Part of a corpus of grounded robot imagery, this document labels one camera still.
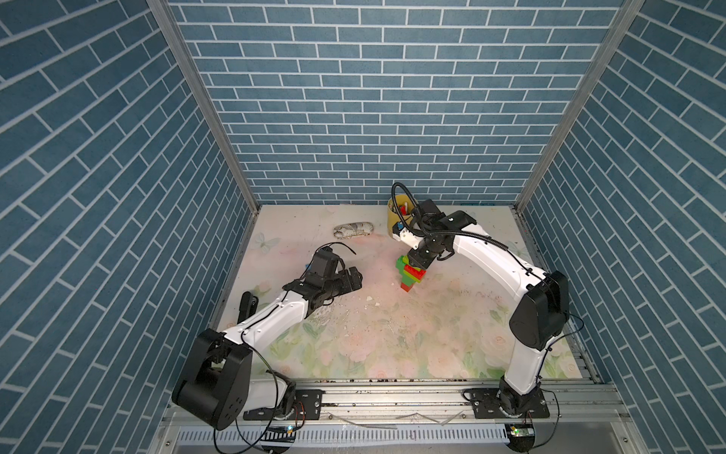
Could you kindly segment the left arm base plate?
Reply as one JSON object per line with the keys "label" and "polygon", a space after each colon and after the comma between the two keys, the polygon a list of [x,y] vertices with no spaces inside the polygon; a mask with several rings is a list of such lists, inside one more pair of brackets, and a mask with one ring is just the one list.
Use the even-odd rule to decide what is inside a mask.
{"label": "left arm base plate", "polygon": [[274,409],[259,408],[243,412],[244,421],[273,420],[319,420],[324,391],[321,389],[296,390],[293,395],[287,392],[282,402]]}

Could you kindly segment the red long lego brick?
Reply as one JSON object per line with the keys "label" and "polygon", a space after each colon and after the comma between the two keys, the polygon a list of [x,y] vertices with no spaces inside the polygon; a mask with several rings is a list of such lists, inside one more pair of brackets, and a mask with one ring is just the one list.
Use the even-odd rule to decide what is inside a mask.
{"label": "red long lego brick", "polygon": [[406,272],[407,274],[411,274],[413,276],[416,276],[421,281],[424,278],[425,274],[427,273],[426,270],[422,270],[422,269],[419,269],[419,268],[416,268],[416,267],[412,267],[410,265],[405,265],[404,266],[404,272]]}

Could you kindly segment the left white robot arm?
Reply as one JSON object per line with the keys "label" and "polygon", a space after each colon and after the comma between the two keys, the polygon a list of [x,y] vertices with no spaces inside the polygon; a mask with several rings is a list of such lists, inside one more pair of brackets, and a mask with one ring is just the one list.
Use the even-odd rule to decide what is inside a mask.
{"label": "left white robot arm", "polygon": [[271,420],[289,416],[296,383],[275,372],[267,361],[266,373],[255,378],[253,358],[317,309],[362,287],[363,275],[357,268],[347,267],[330,245],[319,248],[301,276],[285,284],[271,304],[254,312],[248,294],[236,325],[198,334],[172,402],[217,431],[227,429],[244,412],[262,410]]}

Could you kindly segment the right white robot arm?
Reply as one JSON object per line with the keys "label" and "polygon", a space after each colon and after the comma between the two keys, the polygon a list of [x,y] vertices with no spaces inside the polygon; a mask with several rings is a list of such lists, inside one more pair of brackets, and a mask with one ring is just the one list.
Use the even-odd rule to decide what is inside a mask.
{"label": "right white robot arm", "polygon": [[391,236],[410,248],[410,266],[425,271],[434,261],[461,255],[495,278],[516,303],[509,321],[515,343],[496,399],[506,416],[523,416],[541,400],[546,356],[570,320],[567,277],[521,259],[463,211],[446,215],[432,200],[407,216],[394,210]]}

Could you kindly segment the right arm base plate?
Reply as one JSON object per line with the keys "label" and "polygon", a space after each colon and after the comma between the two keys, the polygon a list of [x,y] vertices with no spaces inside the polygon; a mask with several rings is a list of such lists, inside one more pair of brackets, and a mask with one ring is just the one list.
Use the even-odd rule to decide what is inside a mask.
{"label": "right arm base plate", "polygon": [[550,418],[543,390],[536,386],[531,392],[519,395],[508,385],[503,388],[470,388],[461,396],[480,420]]}

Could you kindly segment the lime lego brick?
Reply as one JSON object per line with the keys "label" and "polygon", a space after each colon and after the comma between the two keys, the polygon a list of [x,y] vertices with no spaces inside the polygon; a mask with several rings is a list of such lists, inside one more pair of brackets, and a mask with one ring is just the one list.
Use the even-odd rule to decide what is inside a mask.
{"label": "lime lego brick", "polygon": [[411,274],[407,274],[404,272],[401,276],[401,285],[406,288],[412,288],[415,284],[420,283],[421,280],[417,278],[416,276],[413,276]]}
{"label": "lime lego brick", "polygon": [[417,276],[419,274],[418,269],[410,266],[410,262],[408,261],[408,257],[406,255],[402,255],[398,258],[396,262],[396,268],[402,275],[407,274],[409,276]]}

